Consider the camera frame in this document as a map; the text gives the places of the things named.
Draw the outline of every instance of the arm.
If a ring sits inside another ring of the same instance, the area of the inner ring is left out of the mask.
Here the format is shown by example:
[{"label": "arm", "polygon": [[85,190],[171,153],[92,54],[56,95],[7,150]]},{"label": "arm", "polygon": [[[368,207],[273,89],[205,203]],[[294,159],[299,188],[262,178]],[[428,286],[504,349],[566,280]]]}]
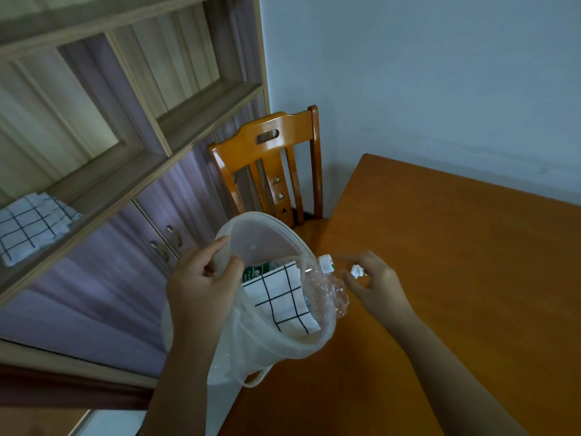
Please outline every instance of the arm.
[{"label": "arm", "polygon": [[396,273],[378,256],[357,258],[371,277],[360,285],[343,278],[367,311],[395,338],[410,359],[441,429],[450,435],[526,435],[436,334],[414,313]]},{"label": "arm", "polygon": [[185,253],[170,276],[166,291],[174,341],[140,436],[206,434],[208,372],[244,269],[231,257],[220,278],[205,270],[226,242],[222,237]]}]

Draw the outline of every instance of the chair backrest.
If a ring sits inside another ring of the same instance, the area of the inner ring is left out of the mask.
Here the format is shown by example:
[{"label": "chair backrest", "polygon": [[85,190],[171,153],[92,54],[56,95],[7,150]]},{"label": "chair backrest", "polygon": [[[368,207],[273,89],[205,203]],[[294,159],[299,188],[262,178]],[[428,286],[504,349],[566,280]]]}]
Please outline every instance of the chair backrest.
[{"label": "chair backrest", "polygon": [[[260,143],[258,137],[272,135],[270,139]],[[289,198],[289,188],[285,179],[280,150],[287,153],[290,180],[294,193],[294,204],[297,211],[297,223],[304,221],[303,201],[300,196],[299,176],[296,172],[293,146],[310,141],[311,167],[313,171],[314,216],[323,216],[323,178],[321,172],[321,141],[319,139],[319,110],[310,106],[308,110],[295,114],[278,112],[244,124],[236,135],[219,144],[211,144],[210,152],[214,156],[218,168],[230,191],[234,204],[240,213],[245,212],[244,203],[234,183],[232,174],[248,166],[252,180],[256,185],[258,197],[266,213],[275,216],[288,226],[294,226],[293,211]],[[256,166],[262,161],[267,187],[270,190],[274,208],[267,199],[265,189]]]}]

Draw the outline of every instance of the checkered towel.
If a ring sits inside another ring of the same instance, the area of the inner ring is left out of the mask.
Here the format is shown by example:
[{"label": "checkered towel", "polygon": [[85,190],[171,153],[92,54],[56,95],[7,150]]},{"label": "checkered towel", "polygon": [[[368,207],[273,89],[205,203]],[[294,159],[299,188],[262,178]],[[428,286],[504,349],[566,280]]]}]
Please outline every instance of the checkered towel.
[{"label": "checkered towel", "polygon": [[0,253],[13,266],[69,232],[83,215],[46,193],[29,194],[0,210]]},{"label": "checkered towel", "polygon": [[266,272],[242,286],[255,307],[266,318],[272,318],[286,336],[299,338],[321,329],[305,302],[296,262]]}]

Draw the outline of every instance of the hand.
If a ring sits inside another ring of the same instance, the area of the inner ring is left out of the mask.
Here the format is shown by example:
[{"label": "hand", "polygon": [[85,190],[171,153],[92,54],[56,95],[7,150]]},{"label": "hand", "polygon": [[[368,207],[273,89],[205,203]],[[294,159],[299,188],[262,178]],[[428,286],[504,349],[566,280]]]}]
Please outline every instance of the hand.
[{"label": "hand", "polygon": [[213,275],[212,257],[227,242],[224,236],[206,248],[187,251],[171,273],[166,293],[174,343],[195,341],[213,355],[244,271],[242,260],[232,256],[222,276]]},{"label": "hand", "polygon": [[371,251],[354,258],[370,281],[367,287],[362,286],[348,271],[343,271],[343,280],[359,298],[363,306],[373,317],[393,335],[405,328],[415,317],[410,302],[405,297],[402,284],[396,272]]}]

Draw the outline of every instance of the left hand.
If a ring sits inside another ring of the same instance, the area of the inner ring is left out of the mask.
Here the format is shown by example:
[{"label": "left hand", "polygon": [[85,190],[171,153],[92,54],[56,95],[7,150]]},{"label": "left hand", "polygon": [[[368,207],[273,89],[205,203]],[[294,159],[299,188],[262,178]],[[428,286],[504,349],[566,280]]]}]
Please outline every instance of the left hand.
[{"label": "left hand", "polygon": [[228,242],[224,236],[206,248],[183,254],[166,286],[174,326],[174,343],[195,341],[213,351],[228,317],[236,288],[241,282],[244,263],[231,256],[220,278],[207,271],[212,257]]}]

